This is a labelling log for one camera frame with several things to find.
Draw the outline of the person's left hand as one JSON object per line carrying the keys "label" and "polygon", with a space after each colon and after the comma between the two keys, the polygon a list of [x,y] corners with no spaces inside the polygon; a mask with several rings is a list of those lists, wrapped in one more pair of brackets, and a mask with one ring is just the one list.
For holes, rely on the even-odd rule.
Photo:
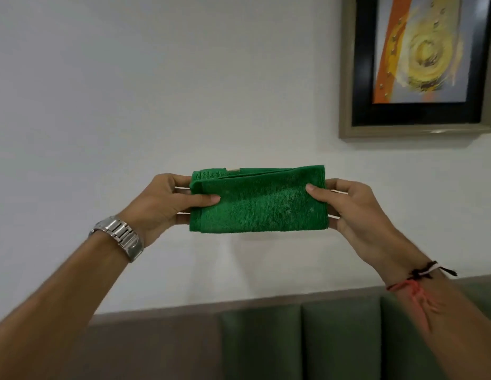
{"label": "person's left hand", "polygon": [[188,225],[191,212],[176,212],[174,193],[192,194],[191,176],[158,174],[151,183],[123,209],[118,217],[128,223],[142,238],[144,247],[151,246],[166,230],[175,225]]}

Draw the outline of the person's right hand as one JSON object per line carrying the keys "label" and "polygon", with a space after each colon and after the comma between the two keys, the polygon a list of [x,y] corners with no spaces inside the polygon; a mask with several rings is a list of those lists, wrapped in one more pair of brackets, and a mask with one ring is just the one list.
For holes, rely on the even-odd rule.
{"label": "person's right hand", "polygon": [[395,227],[368,185],[343,179],[326,183],[335,183],[337,193],[337,206],[327,204],[328,227],[349,242],[386,286],[403,281],[431,261]]}

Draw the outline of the green microfiber cloth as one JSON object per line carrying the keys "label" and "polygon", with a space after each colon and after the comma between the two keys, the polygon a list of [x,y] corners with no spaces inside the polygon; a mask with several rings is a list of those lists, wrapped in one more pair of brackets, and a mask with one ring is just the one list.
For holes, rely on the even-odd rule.
{"label": "green microfiber cloth", "polygon": [[324,230],[326,204],[306,192],[325,186],[325,166],[212,168],[192,173],[192,194],[217,195],[213,206],[191,211],[190,231],[202,234]]}

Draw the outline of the person's left forearm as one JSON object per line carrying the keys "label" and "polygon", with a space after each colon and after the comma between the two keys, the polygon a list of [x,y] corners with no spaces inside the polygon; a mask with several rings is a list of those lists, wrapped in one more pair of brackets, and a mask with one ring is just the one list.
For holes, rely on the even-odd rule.
{"label": "person's left forearm", "polygon": [[23,303],[0,321],[0,380],[52,380],[129,263],[95,232]]}

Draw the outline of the person's right forearm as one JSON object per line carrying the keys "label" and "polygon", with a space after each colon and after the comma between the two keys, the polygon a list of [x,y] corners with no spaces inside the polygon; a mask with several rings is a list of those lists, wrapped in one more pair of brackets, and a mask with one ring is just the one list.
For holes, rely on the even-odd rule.
{"label": "person's right forearm", "polygon": [[491,380],[491,320],[446,276],[445,268],[387,287],[449,380]]}

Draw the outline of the silver metal wristwatch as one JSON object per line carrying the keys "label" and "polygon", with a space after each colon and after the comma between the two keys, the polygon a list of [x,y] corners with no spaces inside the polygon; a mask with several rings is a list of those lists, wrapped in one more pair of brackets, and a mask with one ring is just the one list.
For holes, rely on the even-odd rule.
{"label": "silver metal wristwatch", "polygon": [[101,231],[113,238],[124,251],[130,263],[133,263],[145,249],[139,234],[116,215],[96,223],[88,236],[97,231]]}

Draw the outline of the green padded bench backrest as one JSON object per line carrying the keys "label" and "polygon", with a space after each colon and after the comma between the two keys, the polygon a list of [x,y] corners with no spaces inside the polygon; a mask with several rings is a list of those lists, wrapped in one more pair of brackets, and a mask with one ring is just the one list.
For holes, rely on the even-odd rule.
{"label": "green padded bench backrest", "polygon": [[93,318],[60,380],[446,380],[379,287]]}

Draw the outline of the framed abstract painting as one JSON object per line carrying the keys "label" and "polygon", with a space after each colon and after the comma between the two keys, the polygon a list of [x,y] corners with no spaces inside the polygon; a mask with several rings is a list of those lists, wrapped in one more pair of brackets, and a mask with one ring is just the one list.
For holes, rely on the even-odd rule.
{"label": "framed abstract painting", "polygon": [[491,133],[491,0],[342,0],[339,138]]}

